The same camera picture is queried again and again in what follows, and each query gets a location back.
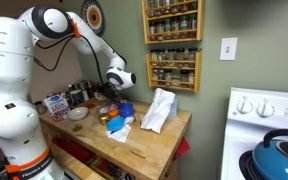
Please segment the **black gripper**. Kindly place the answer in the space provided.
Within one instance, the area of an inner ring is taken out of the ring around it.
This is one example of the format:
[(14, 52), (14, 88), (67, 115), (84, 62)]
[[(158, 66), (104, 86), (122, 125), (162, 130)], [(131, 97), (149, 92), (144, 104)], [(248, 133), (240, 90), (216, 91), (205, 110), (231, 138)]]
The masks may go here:
[(103, 85), (100, 85), (98, 87), (98, 90), (103, 96), (105, 96), (111, 101), (114, 101), (114, 102), (122, 101), (122, 97), (117, 93), (117, 91), (113, 88), (113, 86), (109, 82)]

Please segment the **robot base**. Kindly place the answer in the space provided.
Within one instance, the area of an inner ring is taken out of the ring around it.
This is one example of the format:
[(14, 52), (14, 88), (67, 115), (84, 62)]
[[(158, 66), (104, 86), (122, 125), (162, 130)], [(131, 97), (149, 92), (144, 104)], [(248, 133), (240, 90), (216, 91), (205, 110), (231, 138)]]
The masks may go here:
[(22, 164), (5, 166), (12, 180), (63, 180), (64, 170), (54, 160), (49, 147), (34, 160)]

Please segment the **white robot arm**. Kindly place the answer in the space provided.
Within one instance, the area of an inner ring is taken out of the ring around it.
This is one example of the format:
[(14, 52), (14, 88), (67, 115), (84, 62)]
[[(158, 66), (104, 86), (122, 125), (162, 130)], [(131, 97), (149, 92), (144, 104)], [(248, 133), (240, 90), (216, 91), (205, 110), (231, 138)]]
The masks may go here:
[(28, 91), (36, 43), (64, 37), (83, 54), (104, 53), (110, 59), (106, 77), (116, 89), (136, 83), (124, 58), (73, 12), (35, 6), (17, 19), (0, 17), (0, 148), (14, 169), (33, 166), (49, 152)]

